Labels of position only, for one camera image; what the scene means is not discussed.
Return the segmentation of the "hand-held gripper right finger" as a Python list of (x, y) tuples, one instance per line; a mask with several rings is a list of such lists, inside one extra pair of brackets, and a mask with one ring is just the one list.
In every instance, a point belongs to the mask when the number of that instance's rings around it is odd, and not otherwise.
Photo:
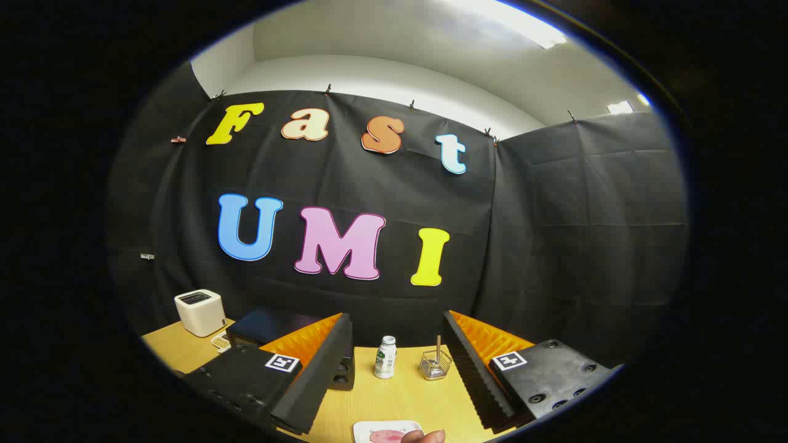
[(560, 340), (534, 344), (455, 311), (444, 312), (443, 340), (482, 426), (490, 431), (553, 415), (620, 370)]

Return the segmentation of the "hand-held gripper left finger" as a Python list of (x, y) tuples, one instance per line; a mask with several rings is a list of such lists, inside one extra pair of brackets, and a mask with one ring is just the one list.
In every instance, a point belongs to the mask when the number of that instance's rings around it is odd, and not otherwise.
[(262, 346), (233, 345), (185, 382), (255, 425), (308, 434), (352, 336), (350, 315), (338, 313)]

